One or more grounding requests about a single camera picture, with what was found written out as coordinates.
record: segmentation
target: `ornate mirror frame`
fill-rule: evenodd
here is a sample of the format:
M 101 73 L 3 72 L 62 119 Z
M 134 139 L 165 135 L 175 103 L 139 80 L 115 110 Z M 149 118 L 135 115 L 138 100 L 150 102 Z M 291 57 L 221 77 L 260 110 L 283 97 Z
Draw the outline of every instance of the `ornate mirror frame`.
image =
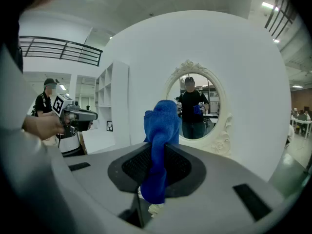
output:
M 192 61 L 186 60 L 185 63 L 182 63 L 179 68 L 175 69 L 166 81 L 162 92 L 162 99 L 167 99 L 168 94 L 176 80 L 187 73 L 202 75 L 214 84 L 220 99 L 220 115 L 215 127 L 206 136 L 200 139 L 186 139 L 179 136 L 179 143 L 181 145 L 187 145 L 214 154 L 230 157 L 231 143 L 228 130 L 232 124 L 232 114 L 229 110 L 224 88 L 219 79 L 210 70 L 204 68 L 199 63 L 194 64 Z

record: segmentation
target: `blue towel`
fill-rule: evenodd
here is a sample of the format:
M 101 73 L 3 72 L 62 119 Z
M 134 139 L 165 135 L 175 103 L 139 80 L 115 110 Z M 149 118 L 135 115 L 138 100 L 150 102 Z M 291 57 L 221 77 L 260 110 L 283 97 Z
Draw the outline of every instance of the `blue towel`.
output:
M 201 115 L 201 111 L 200 111 L 200 106 L 199 105 L 196 105 L 193 108 L 194 108 L 194 114 L 195 115 Z
M 165 201 L 167 172 L 164 168 L 164 144 L 179 144 L 180 124 L 176 104 L 172 100 L 161 100 L 153 111 L 145 112 L 144 142 L 152 143 L 152 167 L 141 185 L 141 193 L 144 199 L 152 204 Z

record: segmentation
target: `ceiling light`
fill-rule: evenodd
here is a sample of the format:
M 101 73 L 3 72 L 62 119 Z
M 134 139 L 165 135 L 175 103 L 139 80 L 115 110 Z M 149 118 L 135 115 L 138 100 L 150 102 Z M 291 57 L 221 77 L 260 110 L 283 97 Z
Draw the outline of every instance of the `ceiling light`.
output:
M 263 2 L 263 3 L 262 3 L 262 6 L 268 7 L 268 8 L 270 8 L 270 9 L 273 9 L 273 7 L 274 7 L 272 4 L 269 4 L 269 3 L 267 3 L 267 2 Z
M 59 86 L 62 88 L 62 90 L 66 90 L 66 88 L 64 87 L 64 85 L 60 84 Z

